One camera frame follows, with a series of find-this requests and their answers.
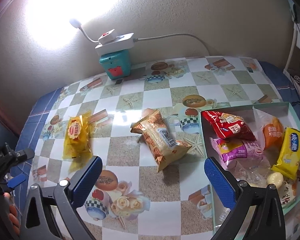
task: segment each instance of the orange snack package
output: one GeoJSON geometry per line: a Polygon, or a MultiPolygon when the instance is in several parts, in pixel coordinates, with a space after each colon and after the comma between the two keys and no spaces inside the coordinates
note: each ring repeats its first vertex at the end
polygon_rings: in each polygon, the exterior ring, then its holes
{"type": "Polygon", "coordinates": [[[131,132],[143,135],[158,164],[157,172],[180,159],[192,147],[190,144],[175,140],[169,135],[159,110],[155,110],[139,122],[132,124],[131,132]]]}
{"type": "Polygon", "coordinates": [[[258,141],[263,150],[274,147],[280,151],[283,137],[284,128],[279,119],[266,112],[253,108],[257,129],[258,141]]]}

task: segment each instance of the human hand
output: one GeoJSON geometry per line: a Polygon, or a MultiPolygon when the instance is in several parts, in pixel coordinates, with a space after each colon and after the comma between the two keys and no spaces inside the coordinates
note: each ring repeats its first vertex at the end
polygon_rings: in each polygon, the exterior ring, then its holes
{"type": "MultiPolygon", "coordinates": [[[[4,193],[4,196],[8,199],[10,199],[10,194],[9,193],[4,193]]],[[[17,213],[17,209],[14,205],[10,205],[10,214],[9,219],[13,224],[13,230],[14,232],[19,235],[20,234],[20,223],[19,220],[17,219],[18,213],[17,213]]]]}

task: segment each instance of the teal box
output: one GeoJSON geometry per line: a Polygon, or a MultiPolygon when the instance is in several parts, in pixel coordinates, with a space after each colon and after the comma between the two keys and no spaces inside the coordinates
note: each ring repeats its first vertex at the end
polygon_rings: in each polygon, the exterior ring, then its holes
{"type": "Polygon", "coordinates": [[[130,75],[131,62],[127,49],[104,54],[99,63],[110,79],[122,78],[130,75]]]}
{"type": "MultiPolygon", "coordinates": [[[[245,106],[231,106],[224,108],[214,108],[212,111],[219,111],[223,113],[229,113],[234,115],[239,115],[244,118],[247,125],[251,128],[253,132],[257,131],[256,121],[253,114],[253,108],[259,109],[263,112],[276,116],[281,124],[284,127],[292,127],[300,131],[300,120],[294,111],[293,106],[289,102],[280,102],[280,103],[264,103],[264,104],[253,104],[253,105],[245,105],[245,106]]],[[[213,130],[210,123],[201,116],[201,112],[199,115],[199,124],[201,127],[201,135],[203,139],[203,146],[205,149],[205,158],[215,157],[217,160],[219,159],[218,153],[212,148],[210,143],[210,137],[217,138],[215,131],[213,130]]],[[[276,164],[277,157],[273,157],[272,151],[265,150],[264,154],[267,156],[270,161],[270,165],[276,164]]],[[[285,184],[278,189],[279,196],[286,199],[291,199],[287,201],[285,204],[282,204],[283,214],[286,215],[290,210],[292,210],[299,202],[300,202],[300,181],[297,182],[297,190],[296,195],[294,195],[291,184],[285,184]]],[[[222,221],[220,221],[220,215],[224,212],[223,205],[218,198],[216,192],[213,190],[211,192],[212,195],[212,222],[213,222],[213,233],[215,233],[222,221]]],[[[246,232],[247,225],[249,224],[250,217],[246,217],[248,220],[244,222],[243,227],[241,227],[239,233],[236,236],[236,240],[243,239],[243,236],[246,232]]]]}

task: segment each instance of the brown snack package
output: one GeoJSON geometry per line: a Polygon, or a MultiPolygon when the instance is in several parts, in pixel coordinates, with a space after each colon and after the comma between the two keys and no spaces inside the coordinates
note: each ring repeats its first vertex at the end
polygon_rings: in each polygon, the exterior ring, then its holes
{"type": "Polygon", "coordinates": [[[192,147],[190,144],[175,140],[169,136],[168,129],[159,110],[155,110],[133,124],[131,132],[143,135],[158,164],[157,172],[180,159],[192,147]]]}

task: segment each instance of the power strip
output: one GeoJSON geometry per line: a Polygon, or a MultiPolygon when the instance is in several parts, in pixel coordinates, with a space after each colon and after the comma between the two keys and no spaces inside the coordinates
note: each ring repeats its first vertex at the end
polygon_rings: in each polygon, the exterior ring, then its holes
{"type": "Polygon", "coordinates": [[[99,44],[96,46],[96,51],[99,56],[108,54],[123,49],[130,49],[134,46],[133,33],[117,36],[113,41],[99,44]]]}
{"type": "Polygon", "coordinates": [[[294,87],[297,90],[298,95],[300,96],[300,83],[298,83],[297,81],[295,81],[293,78],[291,78],[290,74],[288,71],[286,71],[285,69],[283,70],[283,74],[289,78],[289,80],[294,84],[294,87]]]}

